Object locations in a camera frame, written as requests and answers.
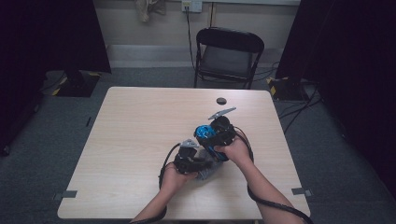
black puck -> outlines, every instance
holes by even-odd
[[[227,104],[227,100],[224,99],[224,98],[222,98],[222,97],[219,97],[219,98],[216,100],[216,102],[217,102],[219,105],[225,105],[225,104]]]

black folding chair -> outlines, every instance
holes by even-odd
[[[205,28],[196,36],[197,55],[194,88],[200,77],[215,77],[244,83],[250,89],[264,42],[249,32],[219,27]]]

gray carpet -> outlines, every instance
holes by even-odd
[[[104,74],[91,98],[46,95],[37,113],[0,158],[0,223],[127,223],[127,220],[61,220],[55,193],[67,188],[108,88],[112,86],[189,88],[191,68],[114,68]],[[45,86],[62,73],[49,73]],[[240,89],[240,84],[199,81],[199,88]],[[254,90],[268,90],[264,79]],[[309,93],[313,87],[307,87]],[[278,114],[298,102],[275,102]],[[281,120],[283,128],[293,115]],[[323,103],[305,109],[286,138],[305,189],[314,223],[396,222],[396,203],[366,160],[342,136],[338,120]]]

chair backrest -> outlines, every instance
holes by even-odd
[[[200,44],[203,44],[252,53],[261,53],[264,50],[264,42],[257,35],[219,27],[210,27],[199,31],[196,41],[198,48],[200,48]]]

wall outlet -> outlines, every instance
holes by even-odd
[[[186,8],[188,8],[189,11],[192,11],[191,1],[181,1],[181,11],[186,11]]]
[[[202,1],[181,1],[181,11],[202,12]]]

